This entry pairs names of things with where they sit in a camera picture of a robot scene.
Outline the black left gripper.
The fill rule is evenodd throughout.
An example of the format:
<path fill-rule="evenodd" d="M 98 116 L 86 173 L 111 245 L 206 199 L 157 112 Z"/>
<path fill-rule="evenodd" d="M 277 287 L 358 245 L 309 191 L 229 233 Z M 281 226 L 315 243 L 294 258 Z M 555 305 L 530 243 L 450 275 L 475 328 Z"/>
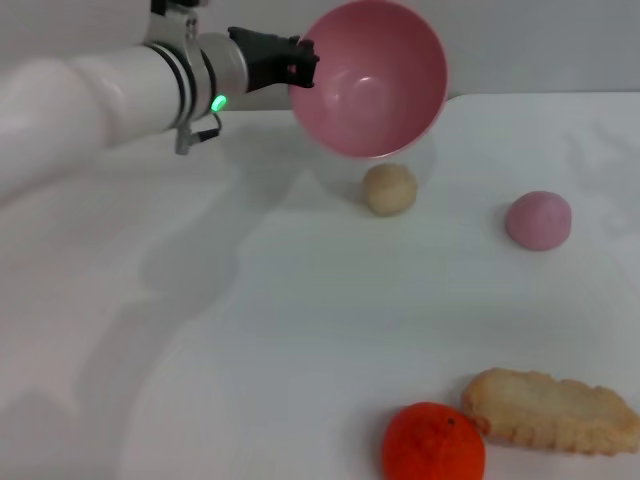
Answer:
<path fill-rule="evenodd" d="M 246 64 L 247 93 L 276 84 L 304 89 L 314 86 L 319 56 L 315 53 L 313 40 L 300 40 L 300 36 L 282 37 L 241 27 L 229 27 L 228 34 Z"/>

